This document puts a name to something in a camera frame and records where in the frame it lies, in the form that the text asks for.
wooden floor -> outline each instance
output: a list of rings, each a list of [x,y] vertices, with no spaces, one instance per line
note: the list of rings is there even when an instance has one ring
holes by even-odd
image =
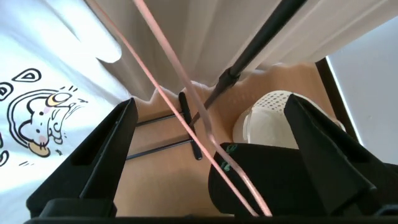
[[[196,85],[204,101],[211,89]],[[232,141],[232,129],[238,116],[260,97],[274,90],[288,90],[313,100],[334,117],[314,64],[293,67],[272,67],[261,75],[251,75],[218,98],[209,109],[213,131],[219,143]],[[170,94],[178,106],[178,99]],[[187,95],[191,114],[196,113]],[[136,100],[139,120],[145,121],[170,114],[158,93],[150,103]],[[214,153],[205,138],[201,120],[195,125],[205,147]],[[148,124],[136,129],[129,154],[135,154],[186,138],[186,132],[176,118]],[[208,195],[210,162],[196,161],[190,144],[166,149],[127,161],[114,199],[118,216],[201,216],[221,215]]]

black rod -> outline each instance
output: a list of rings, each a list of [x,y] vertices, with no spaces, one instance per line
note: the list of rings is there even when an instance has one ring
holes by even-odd
[[[228,88],[231,88],[239,80],[241,72],[249,63],[261,52],[261,50],[275,37],[275,35],[286,25],[293,15],[303,6],[307,0],[282,0],[269,16],[259,32],[250,41],[243,53],[235,63],[227,68],[218,79],[215,89],[205,102],[205,108],[208,109],[211,104]],[[190,126],[198,121],[199,113],[196,113],[190,123]]]
[[[162,121],[164,119],[174,118],[174,117],[175,117],[174,114],[169,114],[169,115],[161,116],[159,118],[154,118],[154,119],[150,119],[150,120],[147,120],[147,121],[141,121],[140,123],[137,123],[136,127],[143,126],[145,124],[151,124],[151,123],[156,122],[156,121]]]
[[[185,93],[180,92],[180,94],[178,94],[178,100],[180,101],[180,106],[181,106],[182,114],[184,116],[184,120],[185,120],[185,122],[187,122],[187,124],[190,124],[191,123],[191,112],[189,110],[187,97],[185,96]],[[191,129],[196,134],[195,128],[191,127]],[[203,158],[203,156],[201,154],[201,150],[200,150],[199,146],[196,144],[196,142],[192,139],[191,136],[189,136],[189,139],[191,139],[193,156],[195,156],[196,160],[201,160]]]
[[[134,158],[137,158],[137,157],[140,157],[140,156],[144,156],[144,155],[148,155],[148,154],[151,154],[151,153],[154,153],[154,152],[159,152],[159,151],[162,151],[162,150],[174,147],[174,146],[179,146],[181,144],[185,144],[185,143],[191,142],[191,141],[192,141],[191,139],[185,139],[185,140],[174,142],[172,144],[168,144],[168,145],[165,145],[165,146],[156,147],[154,149],[151,149],[151,150],[148,150],[148,151],[145,151],[145,152],[139,152],[137,154],[127,156],[126,160],[134,159]]]

wall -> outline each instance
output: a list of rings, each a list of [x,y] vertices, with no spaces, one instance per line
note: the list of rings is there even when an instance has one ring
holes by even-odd
[[[398,164],[398,17],[327,57],[361,143]]]

beige curtain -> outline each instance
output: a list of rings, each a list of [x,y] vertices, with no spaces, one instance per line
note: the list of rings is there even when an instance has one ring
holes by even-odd
[[[131,0],[97,0],[160,84],[182,88],[171,64]],[[213,86],[237,59],[280,0],[146,0],[193,81]],[[104,21],[101,14],[95,12]],[[246,68],[316,62],[398,15],[395,0],[308,0]],[[149,100],[154,87],[127,48],[104,66],[134,96]]]

laundry basket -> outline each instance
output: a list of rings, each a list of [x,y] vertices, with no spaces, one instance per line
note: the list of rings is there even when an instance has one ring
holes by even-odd
[[[233,141],[298,149],[292,130],[284,114],[286,101],[290,94],[292,92],[277,90],[267,93],[260,100],[257,100],[235,122]],[[306,99],[323,114],[327,115],[307,97],[297,93],[294,94]],[[345,130],[339,121],[336,119],[331,120]]]

